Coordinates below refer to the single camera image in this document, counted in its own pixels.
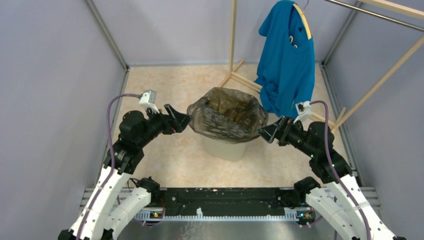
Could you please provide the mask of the dark translucent trash bag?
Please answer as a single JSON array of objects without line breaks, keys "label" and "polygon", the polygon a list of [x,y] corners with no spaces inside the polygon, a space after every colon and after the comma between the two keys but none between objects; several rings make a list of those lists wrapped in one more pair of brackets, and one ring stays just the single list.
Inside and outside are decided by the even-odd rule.
[{"label": "dark translucent trash bag", "polygon": [[228,144],[250,142],[257,129],[268,123],[268,112],[259,100],[246,92],[214,87],[186,110],[189,126],[202,136]]}]

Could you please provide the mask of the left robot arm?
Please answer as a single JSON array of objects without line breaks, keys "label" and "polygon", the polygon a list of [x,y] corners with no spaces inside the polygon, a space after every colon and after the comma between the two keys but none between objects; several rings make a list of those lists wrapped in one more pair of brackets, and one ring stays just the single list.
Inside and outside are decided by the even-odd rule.
[{"label": "left robot arm", "polygon": [[140,180],[117,207],[118,196],[144,157],[143,148],[158,135],[183,132],[191,116],[165,104],[166,114],[127,112],[119,125],[118,140],[107,155],[100,177],[86,206],[75,223],[62,230],[60,240],[116,240],[133,217],[144,207],[160,202],[159,184],[151,178]]}]

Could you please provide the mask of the cream plastic trash bin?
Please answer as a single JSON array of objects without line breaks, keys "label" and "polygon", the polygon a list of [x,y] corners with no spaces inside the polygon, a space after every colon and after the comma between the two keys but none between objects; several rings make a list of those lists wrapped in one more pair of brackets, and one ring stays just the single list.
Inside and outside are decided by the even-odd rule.
[{"label": "cream plastic trash bin", "polygon": [[227,143],[206,136],[201,137],[205,151],[217,158],[236,162],[243,158],[248,143]]}]

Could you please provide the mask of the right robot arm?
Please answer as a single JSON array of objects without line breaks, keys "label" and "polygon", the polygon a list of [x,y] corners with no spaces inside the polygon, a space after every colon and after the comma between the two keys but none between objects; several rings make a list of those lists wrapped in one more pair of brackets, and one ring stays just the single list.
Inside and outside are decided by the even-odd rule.
[{"label": "right robot arm", "polygon": [[310,157],[313,177],[294,184],[293,200],[299,206],[318,211],[343,240],[400,240],[375,212],[358,185],[347,161],[333,149],[334,135],[328,124],[314,121],[304,130],[300,121],[281,117],[257,129],[268,143],[291,145]]}]

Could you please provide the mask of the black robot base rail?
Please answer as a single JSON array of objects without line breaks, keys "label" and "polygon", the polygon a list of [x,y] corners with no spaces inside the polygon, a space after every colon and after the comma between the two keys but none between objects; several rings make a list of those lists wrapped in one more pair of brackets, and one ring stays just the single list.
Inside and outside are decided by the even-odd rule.
[{"label": "black robot base rail", "polygon": [[194,216],[198,209],[206,217],[283,216],[286,209],[306,207],[293,188],[163,188],[148,207],[165,211],[165,216]]}]

